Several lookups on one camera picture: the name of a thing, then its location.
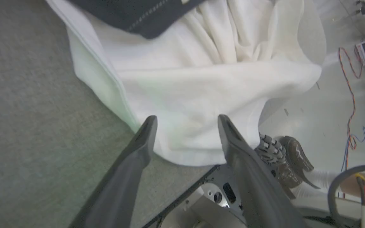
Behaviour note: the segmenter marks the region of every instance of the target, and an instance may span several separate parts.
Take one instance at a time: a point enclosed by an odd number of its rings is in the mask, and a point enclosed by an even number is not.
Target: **white cloth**
[[[66,0],[47,2],[106,73],[94,72],[85,57],[74,62],[77,77],[134,131],[156,115],[155,153],[176,164],[226,162],[219,114],[257,146],[265,102],[305,92],[321,72],[297,41],[303,0],[206,1],[154,40],[110,27]]]

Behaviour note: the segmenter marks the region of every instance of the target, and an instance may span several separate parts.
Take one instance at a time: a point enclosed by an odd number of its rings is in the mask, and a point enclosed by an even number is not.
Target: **person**
[[[315,169],[295,138],[285,136],[278,141],[286,151],[284,162],[278,165],[278,180],[281,186],[288,188],[295,198],[325,197],[326,193],[319,189],[329,189],[332,181],[340,173]],[[356,177],[352,175],[343,181],[339,191],[360,197]]]

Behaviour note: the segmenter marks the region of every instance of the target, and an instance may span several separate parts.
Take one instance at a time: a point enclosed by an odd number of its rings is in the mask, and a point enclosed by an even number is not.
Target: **gray surface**
[[[0,0],[0,227],[66,227],[132,137],[74,75],[64,24],[42,0]],[[132,227],[209,167],[155,156]]]

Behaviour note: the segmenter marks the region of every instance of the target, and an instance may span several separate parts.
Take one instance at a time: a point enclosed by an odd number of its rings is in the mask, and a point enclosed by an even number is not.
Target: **stitching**
[[[158,10],[161,6],[164,6],[165,3],[168,2],[168,0],[161,0],[159,3],[157,3],[155,6],[150,8],[148,11],[144,12],[142,16],[139,17],[133,24],[131,24],[128,29],[126,29],[127,32],[130,32],[133,30],[140,22],[143,21],[144,18],[148,17],[149,15],[153,14],[156,10]]]

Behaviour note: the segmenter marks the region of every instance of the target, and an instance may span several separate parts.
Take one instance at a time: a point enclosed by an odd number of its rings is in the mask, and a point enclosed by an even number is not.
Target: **white sock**
[[[326,197],[326,194],[315,189],[308,185],[305,182],[302,182],[300,185],[296,186],[295,188],[291,188],[291,192],[294,194],[295,198],[308,198],[308,197],[316,197],[322,196]]]
[[[331,171],[324,171],[324,170],[312,170],[310,172],[305,172],[304,174],[306,178],[312,182],[314,185],[329,189],[330,184],[332,181],[338,176],[340,173],[338,172],[331,172]]]

